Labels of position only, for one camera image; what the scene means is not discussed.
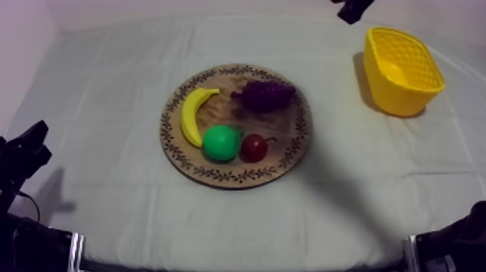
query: grapes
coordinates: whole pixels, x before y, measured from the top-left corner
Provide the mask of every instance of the grapes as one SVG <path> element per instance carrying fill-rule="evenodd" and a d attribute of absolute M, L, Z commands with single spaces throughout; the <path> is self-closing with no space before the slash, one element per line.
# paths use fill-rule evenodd
<path fill-rule="evenodd" d="M 294 87 L 283 82 L 251 81 L 241 93 L 233 92 L 231 97 L 239 99 L 245 108 L 263 114 L 289 106 L 295 92 Z"/>

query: wooden plate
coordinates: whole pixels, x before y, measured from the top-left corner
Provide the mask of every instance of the wooden plate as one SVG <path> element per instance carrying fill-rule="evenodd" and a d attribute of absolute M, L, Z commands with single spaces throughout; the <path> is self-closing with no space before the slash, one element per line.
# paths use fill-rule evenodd
<path fill-rule="evenodd" d="M 262 67 L 229 64 L 192 76 L 167 101 L 161 117 L 162 148 L 170 162 L 190 179 L 220 189 L 256 187 L 281 177 L 305 154 L 312 136 L 312 118 L 305 97 L 297 91 L 287 109 L 253 114 L 230 98 L 231 92 L 241 92 L 251 80 L 293 85 L 281 75 Z M 181 131 L 180 115 L 184 99 L 196 88 L 220 89 L 220 94 L 211 96 L 197 113 L 201 135 L 213 125 L 227 124 L 242 129 L 245 135 L 258 133 L 265 139 L 277 138 L 276 143 L 268 142 L 268 154 L 262 161 L 245 163 L 235 158 L 226 164 L 211 163 L 204 158 L 200 148 L 186 141 Z"/>

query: white tablecloth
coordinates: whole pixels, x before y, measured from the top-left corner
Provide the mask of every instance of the white tablecloth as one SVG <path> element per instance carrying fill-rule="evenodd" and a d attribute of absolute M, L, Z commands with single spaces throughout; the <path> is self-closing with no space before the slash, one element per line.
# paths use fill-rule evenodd
<path fill-rule="evenodd" d="M 54 156 L 24 187 L 43 223 L 77 231 L 89 258 L 200 271 L 345 268 L 400 254 L 485 198 L 485 55 L 413 34 L 447 87 L 412 119 L 367 106 L 366 23 L 286 15 L 170 17 L 65 35 L 9 130 L 39 119 Z M 276 182 L 227 192 L 183 177 L 159 143 L 170 94 L 212 66 L 286 76 L 314 119 L 309 153 Z M 12 209 L 33 214 L 28 202 Z"/>

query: banana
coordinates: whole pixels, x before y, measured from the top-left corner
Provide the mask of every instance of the banana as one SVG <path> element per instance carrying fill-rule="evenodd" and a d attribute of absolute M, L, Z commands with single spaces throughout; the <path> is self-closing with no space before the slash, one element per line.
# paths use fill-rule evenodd
<path fill-rule="evenodd" d="M 213 94 L 219 94 L 219 89 L 198 88 L 187 96 L 182 106 L 182 133 L 186 137 L 186 140 L 197 148 L 203 146 L 203 139 L 197 128 L 196 113 L 201 105 Z"/>

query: plastic basket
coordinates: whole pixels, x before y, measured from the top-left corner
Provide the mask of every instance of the plastic basket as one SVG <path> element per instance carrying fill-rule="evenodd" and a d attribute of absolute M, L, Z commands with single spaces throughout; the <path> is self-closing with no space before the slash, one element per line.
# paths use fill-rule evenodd
<path fill-rule="evenodd" d="M 418 114 L 445 87 L 427 47 L 393 28 L 368 30 L 364 65 L 374 102 L 389 114 Z"/>

